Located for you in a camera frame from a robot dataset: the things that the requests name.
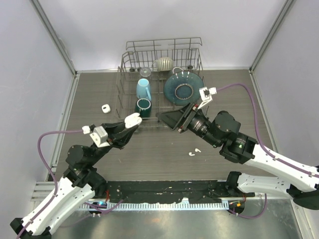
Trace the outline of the large teal plate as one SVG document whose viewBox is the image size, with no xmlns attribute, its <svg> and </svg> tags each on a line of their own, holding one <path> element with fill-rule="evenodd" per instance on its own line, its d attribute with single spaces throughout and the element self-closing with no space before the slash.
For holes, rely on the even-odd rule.
<svg viewBox="0 0 319 239">
<path fill-rule="evenodd" d="M 172 74 L 166 81 L 165 97 L 176 106 L 196 103 L 200 98 L 199 89 L 204 87 L 203 79 L 196 73 L 181 71 Z"/>
</svg>

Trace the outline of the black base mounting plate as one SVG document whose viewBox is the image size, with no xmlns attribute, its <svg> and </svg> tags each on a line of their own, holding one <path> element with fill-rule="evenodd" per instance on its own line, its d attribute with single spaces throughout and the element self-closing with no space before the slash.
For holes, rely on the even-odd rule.
<svg viewBox="0 0 319 239">
<path fill-rule="evenodd" d="M 241 197 L 237 189 L 217 180 L 108 181 L 104 196 L 112 203 L 172 204 L 187 198 L 191 204 L 219 203 L 222 198 Z"/>
</svg>

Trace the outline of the light blue mug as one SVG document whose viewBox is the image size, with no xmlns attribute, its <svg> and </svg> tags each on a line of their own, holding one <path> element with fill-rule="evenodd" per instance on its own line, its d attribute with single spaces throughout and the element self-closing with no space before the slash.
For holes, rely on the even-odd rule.
<svg viewBox="0 0 319 239">
<path fill-rule="evenodd" d="M 138 99 L 145 98 L 149 101 L 152 100 L 150 82 L 148 81 L 148 79 L 142 78 L 138 80 L 136 92 Z"/>
</svg>

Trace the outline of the small white charging case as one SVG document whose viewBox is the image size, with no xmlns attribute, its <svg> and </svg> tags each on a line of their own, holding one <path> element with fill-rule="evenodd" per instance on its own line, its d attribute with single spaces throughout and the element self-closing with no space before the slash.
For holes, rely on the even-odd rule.
<svg viewBox="0 0 319 239">
<path fill-rule="evenodd" d="M 111 112 L 111 107 L 108 104 L 102 105 L 101 109 L 104 114 L 108 114 Z"/>
</svg>

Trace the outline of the small white-rimmed bowl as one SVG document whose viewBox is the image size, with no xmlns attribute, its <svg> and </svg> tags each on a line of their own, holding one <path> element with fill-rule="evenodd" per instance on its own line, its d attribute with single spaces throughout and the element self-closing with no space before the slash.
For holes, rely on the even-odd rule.
<svg viewBox="0 0 319 239">
<path fill-rule="evenodd" d="M 173 73 L 173 74 L 176 74 L 176 73 L 179 73 L 179 72 L 182 72 L 182 71 L 183 71 L 183 69 L 180 68 L 180 67 L 174 67 L 174 68 L 172 69 L 172 73 Z"/>
</svg>

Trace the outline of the clear glass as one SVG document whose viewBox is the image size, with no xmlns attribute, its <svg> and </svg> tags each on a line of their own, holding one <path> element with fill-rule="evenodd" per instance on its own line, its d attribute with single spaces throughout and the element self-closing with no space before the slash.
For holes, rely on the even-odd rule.
<svg viewBox="0 0 319 239">
<path fill-rule="evenodd" d="M 151 74 L 152 74 L 152 71 L 151 71 L 151 69 L 148 68 L 148 67 L 142 67 L 142 68 L 140 69 L 140 75 L 141 75 L 142 78 L 147 78 L 147 77 L 149 77 Z"/>
</svg>

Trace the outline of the dark teal mug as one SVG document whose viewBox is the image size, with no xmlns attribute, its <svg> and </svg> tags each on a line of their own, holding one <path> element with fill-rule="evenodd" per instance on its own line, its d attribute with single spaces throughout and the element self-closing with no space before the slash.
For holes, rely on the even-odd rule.
<svg viewBox="0 0 319 239">
<path fill-rule="evenodd" d="M 152 112 L 152 103 L 146 98 L 138 99 L 135 105 L 135 112 L 140 114 L 141 118 L 149 118 Z"/>
</svg>

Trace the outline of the striped ceramic mug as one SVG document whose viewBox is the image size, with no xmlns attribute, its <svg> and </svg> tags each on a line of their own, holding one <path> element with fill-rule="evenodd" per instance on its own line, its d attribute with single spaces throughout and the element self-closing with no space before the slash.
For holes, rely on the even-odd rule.
<svg viewBox="0 0 319 239">
<path fill-rule="evenodd" d="M 152 68 L 159 72 L 171 71 L 173 69 L 173 59 L 170 57 L 161 57 L 152 63 Z"/>
</svg>

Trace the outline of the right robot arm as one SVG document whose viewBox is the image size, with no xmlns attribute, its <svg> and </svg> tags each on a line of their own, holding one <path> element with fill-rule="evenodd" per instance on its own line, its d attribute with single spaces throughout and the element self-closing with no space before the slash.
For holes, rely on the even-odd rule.
<svg viewBox="0 0 319 239">
<path fill-rule="evenodd" d="M 213 121 L 195 104 L 156 114 L 159 121 L 172 130 L 193 132 L 204 141 L 220 148 L 226 160 L 267 171 L 271 177 L 253 176 L 232 171 L 225 191 L 235 197 L 242 193 L 265 193 L 291 197 L 297 205 L 319 208 L 319 169 L 280 155 L 262 145 L 258 140 L 241 133 L 240 122 L 227 111 L 220 111 Z"/>
</svg>

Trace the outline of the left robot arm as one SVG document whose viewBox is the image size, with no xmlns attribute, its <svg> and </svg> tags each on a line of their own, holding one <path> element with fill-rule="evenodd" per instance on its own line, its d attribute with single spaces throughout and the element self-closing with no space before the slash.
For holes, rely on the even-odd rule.
<svg viewBox="0 0 319 239">
<path fill-rule="evenodd" d="M 61 224 L 82 204 L 106 193 L 107 182 L 94 165 L 111 149 L 123 149 L 142 122 L 139 113 L 124 121 L 83 126 L 80 133 L 91 137 L 90 146 L 70 147 L 63 176 L 54 179 L 54 189 L 27 216 L 15 218 L 11 228 L 19 239 L 50 239 Z"/>
</svg>

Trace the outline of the oval white charging case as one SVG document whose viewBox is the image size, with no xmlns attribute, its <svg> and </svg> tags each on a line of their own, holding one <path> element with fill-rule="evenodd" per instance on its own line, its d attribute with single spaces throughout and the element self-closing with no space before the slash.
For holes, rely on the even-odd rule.
<svg viewBox="0 0 319 239">
<path fill-rule="evenodd" d="M 140 117 L 140 113 L 133 113 L 129 116 L 127 116 L 124 119 L 125 128 L 129 129 L 136 125 L 140 125 L 142 123 L 142 118 Z"/>
</svg>

